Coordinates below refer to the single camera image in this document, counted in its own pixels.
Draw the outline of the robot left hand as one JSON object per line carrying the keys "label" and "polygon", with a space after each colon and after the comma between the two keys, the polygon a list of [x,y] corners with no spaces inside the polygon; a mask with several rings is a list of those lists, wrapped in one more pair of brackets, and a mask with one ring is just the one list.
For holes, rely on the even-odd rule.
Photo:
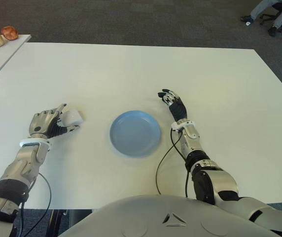
{"label": "robot left hand", "polygon": [[60,115],[62,114],[65,103],[57,108],[45,110],[34,114],[29,126],[29,134],[31,138],[50,139],[73,132],[80,128],[79,125],[60,126]]}

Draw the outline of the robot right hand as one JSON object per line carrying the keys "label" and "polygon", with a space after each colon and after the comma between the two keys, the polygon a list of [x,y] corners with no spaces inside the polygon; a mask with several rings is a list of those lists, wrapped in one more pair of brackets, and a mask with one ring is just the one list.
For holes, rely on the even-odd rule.
{"label": "robot right hand", "polygon": [[168,105],[175,122],[178,122],[182,119],[187,119],[186,107],[181,98],[174,91],[162,89],[161,92],[158,92],[158,97]]}

